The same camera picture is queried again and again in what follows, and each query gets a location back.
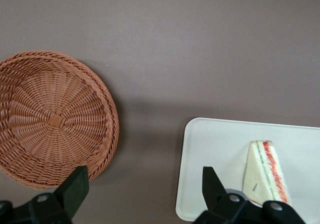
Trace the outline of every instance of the brown table surface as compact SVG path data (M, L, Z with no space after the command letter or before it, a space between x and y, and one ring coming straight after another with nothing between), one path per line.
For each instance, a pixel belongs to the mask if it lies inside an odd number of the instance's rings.
M175 205L194 117L320 126L320 0L0 0L0 59L70 55L109 88L117 152L76 224L185 223ZM0 200L39 193L0 174Z

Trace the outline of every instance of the round basket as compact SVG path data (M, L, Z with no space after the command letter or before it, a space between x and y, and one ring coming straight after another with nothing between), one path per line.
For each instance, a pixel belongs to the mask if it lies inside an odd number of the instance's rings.
M59 186L86 165L89 180L118 144L115 103L86 65L52 51L0 62L0 170L36 189Z

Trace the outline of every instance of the white tray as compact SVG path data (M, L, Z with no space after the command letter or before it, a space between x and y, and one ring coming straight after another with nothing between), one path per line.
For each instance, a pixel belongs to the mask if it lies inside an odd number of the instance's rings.
M292 207L307 224L320 223L320 128L195 118L185 127L176 213L194 221L204 210L202 170L213 167L226 189L242 190L251 141L270 140Z

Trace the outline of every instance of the woven basket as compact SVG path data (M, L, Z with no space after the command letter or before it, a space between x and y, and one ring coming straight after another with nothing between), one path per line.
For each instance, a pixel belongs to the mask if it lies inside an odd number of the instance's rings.
M0 170L36 189L59 186L79 165L89 180L118 143L115 103L87 66L52 51L0 62Z

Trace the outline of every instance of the basket rim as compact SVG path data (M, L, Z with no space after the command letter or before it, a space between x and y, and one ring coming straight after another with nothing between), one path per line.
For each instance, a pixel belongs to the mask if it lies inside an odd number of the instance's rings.
M117 149L118 141L119 141L119 132L120 132L119 117L118 117L118 112L117 112L115 102L111 96L109 89L106 87L104 82L100 79L100 77L87 65L83 64L82 62L78 61L77 59L69 55L66 55L64 53L57 52L57 51L51 51L51 50L27 50L27 51L18 52L14 55L11 55L5 58L0 62L0 71L4 70L9 64L17 62L19 60L26 60L30 58L48 58L49 60L55 60L55 61L65 62L66 64L69 64L70 67L76 70L75 75L78 76L80 79L83 79L83 76L87 77L85 81L86 82L88 81L87 84L91 86L92 90L96 94L96 97L99 98L102 103L104 103L103 104L104 113L106 115L109 115L110 116L109 119L112 121L112 124L111 124L112 139L110 141L111 144L109 148L106 147L107 154L103 159L103 161L101 162L100 166L97 166L96 169L94 170L89 170L89 176L90 176L89 180L90 181L93 180L107 167L107 165L111 161ZM107 138L107 133L104 134L103 140L106 138ZM2 164L0 164L0 170L10 178L32 188L46 189L46 188L56 187L56 185L42 184L39 182L31 182L26 178L20 177L17 173L11 172L9 169L5 168Z

